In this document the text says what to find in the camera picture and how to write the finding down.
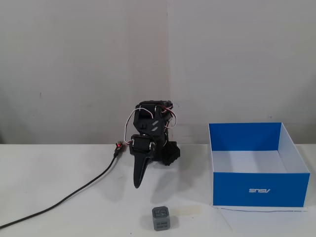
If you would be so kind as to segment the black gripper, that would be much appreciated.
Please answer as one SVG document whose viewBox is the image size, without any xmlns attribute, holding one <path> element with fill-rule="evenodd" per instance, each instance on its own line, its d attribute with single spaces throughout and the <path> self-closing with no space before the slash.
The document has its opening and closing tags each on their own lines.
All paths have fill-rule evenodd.
<svg viewBox="0 0 316 237">
<path fill-rule="evenodd" d="M 152 162 L 156 151 L 156 142 L 152 136 L 134 134 L 129 143 L 130 154 L 134 156 L 134 187 L 139 188 L 147 166 Z"/>
</svg>

